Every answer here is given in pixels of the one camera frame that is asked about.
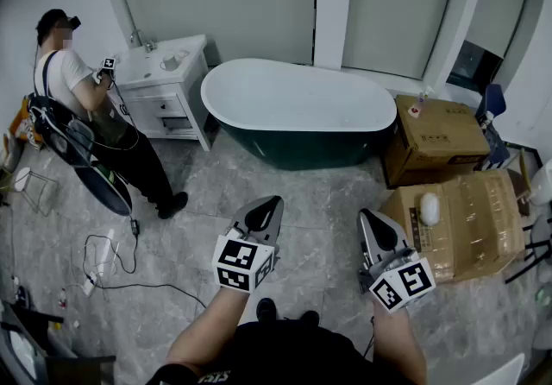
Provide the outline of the chrome sink faucet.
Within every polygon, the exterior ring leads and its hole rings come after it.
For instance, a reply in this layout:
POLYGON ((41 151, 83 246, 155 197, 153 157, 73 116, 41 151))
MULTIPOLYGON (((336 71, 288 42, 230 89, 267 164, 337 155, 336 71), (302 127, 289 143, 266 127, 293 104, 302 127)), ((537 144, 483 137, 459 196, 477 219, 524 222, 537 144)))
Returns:
POLYGON ((131 43, 139 42, 147 53, 151 53, 157 48, 157 42, 154 39, 148 39, 140 29, 131 32, 129 41, 131 43))

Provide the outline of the dark metal rack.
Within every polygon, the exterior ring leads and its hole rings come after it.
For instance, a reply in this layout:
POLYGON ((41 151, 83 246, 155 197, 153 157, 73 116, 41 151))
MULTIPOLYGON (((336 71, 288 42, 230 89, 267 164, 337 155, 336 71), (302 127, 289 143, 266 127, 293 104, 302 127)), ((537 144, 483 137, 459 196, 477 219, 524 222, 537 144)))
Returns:
POLYGON ((115 385, 116 357, 80 356, 64 319, 0 301, 0 385, 115 385))

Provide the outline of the wooden frame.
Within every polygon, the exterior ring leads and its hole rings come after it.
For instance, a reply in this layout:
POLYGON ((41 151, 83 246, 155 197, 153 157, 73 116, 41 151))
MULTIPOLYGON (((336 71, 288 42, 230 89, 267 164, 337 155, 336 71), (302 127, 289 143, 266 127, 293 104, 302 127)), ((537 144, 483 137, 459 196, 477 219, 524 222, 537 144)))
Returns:
POLYGON ((512 161, 516 161, 519 170, 508 167, 507 173, 510 177, 513 191, 517 201, 517 207, 521 216, 528 217, 530 215, 529 197, 531 193, 531 183, 527 172, 524 159, 524 149, 521 148, 517 157, 512 161))

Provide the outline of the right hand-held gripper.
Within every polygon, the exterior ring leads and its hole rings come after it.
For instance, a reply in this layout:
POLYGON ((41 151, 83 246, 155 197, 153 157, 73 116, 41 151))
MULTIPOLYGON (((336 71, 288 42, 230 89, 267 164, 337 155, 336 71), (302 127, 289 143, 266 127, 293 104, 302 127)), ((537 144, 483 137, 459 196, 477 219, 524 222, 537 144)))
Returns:
POLYGON ((361 209, 358 228, 367 261, 374 263, 364 262, 359 270, 361 291, 370 293, 387 313, 405 308, 436 288, 428 260, 407 247, 405 230, 398 222, 379 211, 361 209), (391 254, 378 262, 379 252, 391 254))

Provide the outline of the plain brown cardboard box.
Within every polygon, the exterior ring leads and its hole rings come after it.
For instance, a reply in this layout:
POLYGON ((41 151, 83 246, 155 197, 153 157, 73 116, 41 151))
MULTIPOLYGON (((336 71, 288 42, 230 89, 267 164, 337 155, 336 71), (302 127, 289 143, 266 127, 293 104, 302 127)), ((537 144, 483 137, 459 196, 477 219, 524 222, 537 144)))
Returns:
POLYGON ((471 109, 398 95, 397 129, 383 156, 388 186, 441 183, 471 173, 490 146, 471 109))

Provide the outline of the black metal stool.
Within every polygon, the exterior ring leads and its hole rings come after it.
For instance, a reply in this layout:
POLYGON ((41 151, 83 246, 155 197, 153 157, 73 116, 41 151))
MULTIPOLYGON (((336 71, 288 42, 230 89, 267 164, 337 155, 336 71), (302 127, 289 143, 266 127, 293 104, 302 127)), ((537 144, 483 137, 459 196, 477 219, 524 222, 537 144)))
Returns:
POLYGON ((533 225, 524 227, 524 231, 527 230, 530 232, 530 241, 525 245, 528 250, 524 256, 525 266, 505 279, 505 284, 515 281, 541 262, 552 261, 552 218, 541 215, 533 225))

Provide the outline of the person's right forearm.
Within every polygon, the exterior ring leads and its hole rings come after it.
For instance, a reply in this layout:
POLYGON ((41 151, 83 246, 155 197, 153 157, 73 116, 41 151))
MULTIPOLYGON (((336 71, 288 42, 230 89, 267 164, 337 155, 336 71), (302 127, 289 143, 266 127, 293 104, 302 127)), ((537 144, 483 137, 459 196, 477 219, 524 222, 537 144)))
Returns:
POLYGON ((373 363, 383 369, 393 369, 415 385, 426 385, 427 364, 411 328, 408 311, 403 308, 388 313, 377 301, 373 303, 373 310, 373 363))

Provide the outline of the white vanity cabinet with sink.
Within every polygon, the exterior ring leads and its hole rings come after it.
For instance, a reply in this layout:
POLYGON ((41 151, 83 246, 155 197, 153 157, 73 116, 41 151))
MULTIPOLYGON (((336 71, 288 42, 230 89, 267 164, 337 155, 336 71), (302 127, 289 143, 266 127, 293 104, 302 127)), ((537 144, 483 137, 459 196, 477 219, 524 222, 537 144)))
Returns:
POLYGON ((117 54, 117 88, 112 97, 121 99, 122 116, 149 138, 194 140, 210 150, 204 128, 209 112, 201 99, 201 84, 208 73, 206 45, 205 35, 194 35, 161 41, 151 53, 135 47, 117 54), (190 54, 177 57, 175 71, 163 71, 162 58, 179 49, 190 54))

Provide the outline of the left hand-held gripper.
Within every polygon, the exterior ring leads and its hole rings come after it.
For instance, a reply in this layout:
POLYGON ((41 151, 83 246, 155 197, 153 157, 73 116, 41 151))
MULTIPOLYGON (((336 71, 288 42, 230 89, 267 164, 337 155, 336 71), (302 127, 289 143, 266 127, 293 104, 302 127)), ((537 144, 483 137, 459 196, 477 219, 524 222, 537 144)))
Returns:
POLYGON ((252 293, 273 272, 284 201, 271 195, 241 207, 225 235, 219 235, 212 267, 216 284, 252 293))

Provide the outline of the person's black clothing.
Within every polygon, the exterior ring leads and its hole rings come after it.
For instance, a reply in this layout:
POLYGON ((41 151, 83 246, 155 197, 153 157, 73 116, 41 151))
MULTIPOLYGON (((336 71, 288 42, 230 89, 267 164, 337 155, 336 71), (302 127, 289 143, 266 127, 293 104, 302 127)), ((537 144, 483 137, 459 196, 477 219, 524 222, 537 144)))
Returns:
POLYGON ((299 320, 238 326, 231 344, 198 376, 184 365, 160 367, 146 385, 414 385, 368 361, 350 339, 299 320))

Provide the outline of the person's left forearm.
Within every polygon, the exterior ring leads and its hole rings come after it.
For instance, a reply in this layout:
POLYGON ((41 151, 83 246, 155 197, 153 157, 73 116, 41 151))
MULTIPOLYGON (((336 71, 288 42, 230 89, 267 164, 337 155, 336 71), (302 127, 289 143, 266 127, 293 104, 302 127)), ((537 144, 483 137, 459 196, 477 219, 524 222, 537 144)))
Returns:
POLYGON ((249 296, 221 287, 199 317, 176 338, 166 363, 184 365, 201 376, 235 335, 249 296))

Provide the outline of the dark glass window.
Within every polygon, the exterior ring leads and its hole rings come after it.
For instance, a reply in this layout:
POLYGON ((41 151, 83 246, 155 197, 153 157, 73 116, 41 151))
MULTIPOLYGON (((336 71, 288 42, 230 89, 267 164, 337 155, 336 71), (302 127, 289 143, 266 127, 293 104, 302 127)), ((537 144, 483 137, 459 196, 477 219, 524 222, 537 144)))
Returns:
POLYGON ((503 59, 469 41, 462 43, 447 82, 483 94, 503 59))

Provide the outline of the orange bag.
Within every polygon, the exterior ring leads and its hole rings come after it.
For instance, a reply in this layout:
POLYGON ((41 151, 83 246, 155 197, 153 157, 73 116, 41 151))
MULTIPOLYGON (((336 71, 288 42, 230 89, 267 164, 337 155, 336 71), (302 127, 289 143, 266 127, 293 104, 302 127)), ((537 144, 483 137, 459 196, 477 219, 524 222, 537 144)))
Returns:
POLYGON ((29 96, 22 99, 21 108, 9 126, 9 132, 15 138, 28 142, 36 150, 41 150, 44 143, 42 137, 35 131, 34 122, 28 111, 28 101, 29 96))

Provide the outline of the white bathtub with dark shell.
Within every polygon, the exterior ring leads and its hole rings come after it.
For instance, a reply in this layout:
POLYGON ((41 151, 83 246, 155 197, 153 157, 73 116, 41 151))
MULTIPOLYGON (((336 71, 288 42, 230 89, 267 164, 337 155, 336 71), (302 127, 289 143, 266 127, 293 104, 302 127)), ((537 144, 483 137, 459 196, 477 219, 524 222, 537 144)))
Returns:
POLYGON ((201 97, 250 154, 280 170, 350 167, 380 155, 397 107, 372 80, 275 60, 230 60, 213 68, 201 97))

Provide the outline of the tape-wrapped cardboard box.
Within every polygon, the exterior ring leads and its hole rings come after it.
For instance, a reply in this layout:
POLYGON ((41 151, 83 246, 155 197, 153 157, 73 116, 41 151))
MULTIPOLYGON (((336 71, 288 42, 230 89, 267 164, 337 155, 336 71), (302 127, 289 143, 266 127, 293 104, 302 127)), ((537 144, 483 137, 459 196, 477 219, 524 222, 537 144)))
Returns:
POLYGON ((441 184, 401 186, 379 211, 403 227, 406 242, 428 260, 438 284, 496 275, 524 250, 522 220, 505 170, 456 176, 441 184), (425 193, 440 199, 436 226, 420 218, 425 193))

